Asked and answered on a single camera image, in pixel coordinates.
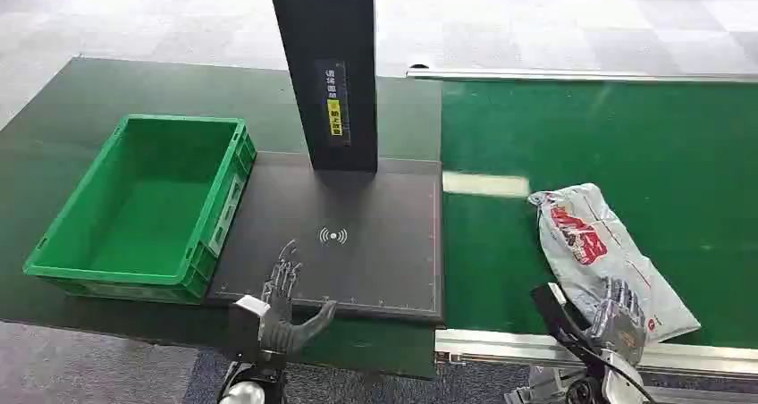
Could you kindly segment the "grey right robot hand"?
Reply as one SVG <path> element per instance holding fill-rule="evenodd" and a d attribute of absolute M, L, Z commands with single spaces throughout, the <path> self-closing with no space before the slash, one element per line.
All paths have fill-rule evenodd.
<path fill-rule="evenodd" d="M 636 366 L 647 336 L 639 298 L 622 279 L 605 276 L 601 285 L 602 295 L 586 333 L 596 345 L 614 351 Z"/>

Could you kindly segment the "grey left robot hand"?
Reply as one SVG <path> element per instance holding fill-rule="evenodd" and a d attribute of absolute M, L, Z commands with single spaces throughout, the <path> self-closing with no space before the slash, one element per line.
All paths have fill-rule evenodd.
<path fill-rule="evenodd" d="M 269 306 L 260 317 L 258 338 L 263 349 L 283 355 L 298 353 L 334 318 L 337 302 L 327 300 L 306 322 L 292 322 L 291 294 L 301 267 L 297 241 L 290 240 L 281 249 L 261 292 L 262 300 Z"/>

